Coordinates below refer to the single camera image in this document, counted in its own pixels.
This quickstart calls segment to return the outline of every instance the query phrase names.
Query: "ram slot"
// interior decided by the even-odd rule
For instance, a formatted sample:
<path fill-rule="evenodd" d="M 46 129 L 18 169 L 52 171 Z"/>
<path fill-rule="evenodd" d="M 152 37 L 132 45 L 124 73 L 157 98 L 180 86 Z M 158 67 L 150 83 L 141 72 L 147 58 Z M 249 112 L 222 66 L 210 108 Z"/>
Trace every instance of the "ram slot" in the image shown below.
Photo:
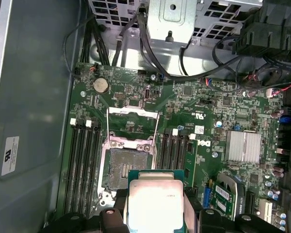
<path fill-rule="evenodd" d="M 95 172 L 97 168 L 97 155 L 99 151 L 99 139 L 100 139 L 100 128 L 94 127 L 93 128 L 93 136 L 92 136 L 92 144 L 90 147 L 90 156 L 89 156 L 89 163 L 88 163 L 88 179 L 86 181 L 87 191 L 86 191 L 86 204 L 85 204 L 85 215 L 87 217 L 90 216 L 92 206 L 93 206 L 93 198 L 94 198 L 94 191 L 95 191 Z"/>
<path fill-rule="evenodd" d="M 73 173 L 75 170 L 75 155 L 77 149 L 77 142 L 79 137 L 79 128 L 78 126 L 73 128 L 72 137 L 71 137 L 71 145 L 70 145 L 70 155 L 69 155 L 69 164 L 68 164 L 68 171 L 67 171 L 67 182 L 65 188 L 65 203 L 64 203 L 64 213 L 70 212 L 70 205 L 71 205 L 71 192 L 70 190 L 73 188 Z"/>
<path fill-rule="evenodd" d="M 84 213 L 85 209 L 85 198 L 86 198 L 86 193 L 87 193 L 87 181 L 88 181 L 88 176 L 89 176 L 89 171 L 90 171 L 90 156 L 91 156 L 91 145 L 92 145 L 92 139 L 93 139 L 93 130 L 88 129 L 86 131 L 86 140 L 85 140 L 85 146 L 84 146 L 84 153 L 83 153 L 83 166 L 82 166 L 82 173 L 80 180 L 81 182 L 81 188 L 80 188 L 80 203 L 79 203 L 79 213 Z"/>
<path fill-rule="evenodd" d="M 179 136 L 173 136 L 173 148 L 170 155 L 170 167 L 169 169 L 176 169 L 178 162 L 178 155 L 181 150 L 181 139 Z"/>
<path fill-rule="evenodd" d="M 169 134 L 164 133 L 163 139 L 162 139 L 162 145 L 161 145 L 161 155 L 160 155 L 160 161 L 158 164 L 159 169 L 163 169 L 164 159 L 165 159 L 165 153 L 167 148 L 167 142 L 169 139 Z"/>
<path fill-rule="evenodd" d="M 71 189 L 72 192 L 72 200 L 71 200 L 71 211 L 76 212 L 78 210 L 78 197 L 79 197 L 79 189 L 80 189 L 80 169 L 82 166 L 82 154 L 83 147 L 85 141 L 86 129 L 82 128 L 79 132 L 79 138 L 77 142 L 77 149 L 75 153 L 75 170 L 73 173 L 73 187 Z"/>
<path fill-rule="evenodd" d="M 166 152 L 164 154 L 164 161 L 163 161 L 163 169 L 170 169 L 171 166 L 171 157 L 172 157 L 172 152 L 174 150 L 175 146 L 175 140 L 172 136 L 172 134 L 169 134 L 168 140 L 167 140 L 167 145 L 166 145 Z"/>
<path fill-rule="evenodd" d="M 178 147 L 178 160 L 176 169 L 184 170 L 185 155 L 188 147 L 188 137 L 184 135 L 179 136 L 179 147 Z"/>

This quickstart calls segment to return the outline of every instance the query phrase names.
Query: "motherboard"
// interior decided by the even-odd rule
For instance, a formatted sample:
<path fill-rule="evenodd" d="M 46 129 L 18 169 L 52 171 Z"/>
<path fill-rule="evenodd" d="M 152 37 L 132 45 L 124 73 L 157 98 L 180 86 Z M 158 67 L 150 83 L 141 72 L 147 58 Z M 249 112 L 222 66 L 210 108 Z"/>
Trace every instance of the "motherboard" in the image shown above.
<path fill-rule="evenodd" d="M 175 83 L 156 72 L 85 63 L 76 73 L 81 78 L 71 92 L 58 217 L 72 211 L 90 216 L 108 205 L 117 189 L 127 188 L 130 170 L 182 169 L 184 185 L 196 189 L 204 207 L 231 220 L 246 207 L 277 223 L 272 188 L 280 177 L 274 167 L 281 95 L 226 94 L 202 79 Z M 104 191 L 110 196 L 100 196 Z"/>

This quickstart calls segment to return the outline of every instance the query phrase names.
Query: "red wire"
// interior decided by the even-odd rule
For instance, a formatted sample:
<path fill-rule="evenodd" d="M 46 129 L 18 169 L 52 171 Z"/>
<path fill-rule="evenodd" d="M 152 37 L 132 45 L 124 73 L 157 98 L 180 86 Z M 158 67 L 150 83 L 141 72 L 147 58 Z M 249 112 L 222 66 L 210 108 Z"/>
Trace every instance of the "red wire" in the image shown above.
<path fill-rule="evenodd" d="M 289 88 L 291 88 L 291 85 L 290 85 L 290 86 L 287 86 L 287 87 L 285 87 L 285 88 L 283 88 L 283 89 L 280 89 L 279 91 L 274 92 L 274 96 L 278 95 L 278 94 L 279 94 L 280 92 L 282 92 L 282 91 L 286 91 L 286 90 L 288 90 Z"/>

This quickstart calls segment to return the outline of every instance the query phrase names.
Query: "aluminum heatsink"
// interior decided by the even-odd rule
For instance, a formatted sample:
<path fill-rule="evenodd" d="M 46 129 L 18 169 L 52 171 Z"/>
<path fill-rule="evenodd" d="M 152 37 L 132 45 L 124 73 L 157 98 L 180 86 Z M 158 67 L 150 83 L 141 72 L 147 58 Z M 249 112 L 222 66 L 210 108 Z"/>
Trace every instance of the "aluminum heatsink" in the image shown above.
<path fill-rule="evenodd" d="M 259 163 L 261 135 L 250 132 L 228 131 L 226 160 Z"/>

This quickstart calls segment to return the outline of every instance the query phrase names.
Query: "chip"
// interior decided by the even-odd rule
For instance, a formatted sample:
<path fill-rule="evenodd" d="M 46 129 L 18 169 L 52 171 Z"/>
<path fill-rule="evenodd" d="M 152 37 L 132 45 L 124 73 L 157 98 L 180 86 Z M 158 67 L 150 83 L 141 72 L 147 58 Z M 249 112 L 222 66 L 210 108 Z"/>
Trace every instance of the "chip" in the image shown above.
<path fill-rule="evenodd" d="M 223 97 L 223 105 L 230 106 L 231 102 L 232 102 L 232 98 L 231 97 L 227 97 L 227 96 Z"/>
<path fill-rule="evenodd" d="M 250 183 L 258 183 L 259 182 L 259 175 L 251 174 L 250 175 Z"/>
<path fill-rule="evenodd" d="M 185 96 L 191 96 L 192 93 L 193 93 L 193 88 L 191 88 L 190 86 L 185 86 L 185 87 L 183 88 L 183 94 L 184 94 Z"/>

